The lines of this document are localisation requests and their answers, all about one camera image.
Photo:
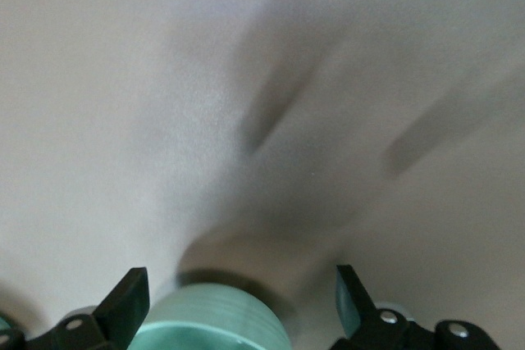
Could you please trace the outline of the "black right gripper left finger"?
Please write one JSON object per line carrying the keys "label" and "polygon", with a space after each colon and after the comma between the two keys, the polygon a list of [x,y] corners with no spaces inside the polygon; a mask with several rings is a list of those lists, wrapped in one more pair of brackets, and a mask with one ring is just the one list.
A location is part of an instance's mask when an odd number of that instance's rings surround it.
{"label": "black right gripper left finger", "polygon": [[148,272],[130,269],[90,313],[77,313],[24,350],[127,350],[149,310]]}

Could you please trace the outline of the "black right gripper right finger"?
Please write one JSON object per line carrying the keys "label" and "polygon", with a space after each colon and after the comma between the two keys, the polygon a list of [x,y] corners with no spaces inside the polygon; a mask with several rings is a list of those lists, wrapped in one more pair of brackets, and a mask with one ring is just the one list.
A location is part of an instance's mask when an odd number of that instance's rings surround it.
{"label": "black right gripper right finger", "polygon": [[426,330],[391,307],[377,307],[351,265],[336,267],[336,310],[345,336],[330,350],[499,350],[467,321],[441,320]]}

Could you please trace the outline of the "pale green bowl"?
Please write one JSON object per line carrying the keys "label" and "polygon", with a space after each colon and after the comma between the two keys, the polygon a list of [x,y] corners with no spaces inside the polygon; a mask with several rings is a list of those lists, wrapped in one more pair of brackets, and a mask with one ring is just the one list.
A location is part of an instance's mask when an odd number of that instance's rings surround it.
{"label": "pale green bowl", "polygon": [[276,314],[243,290],[191,284],[157,302],[127,350],[293,350]]}

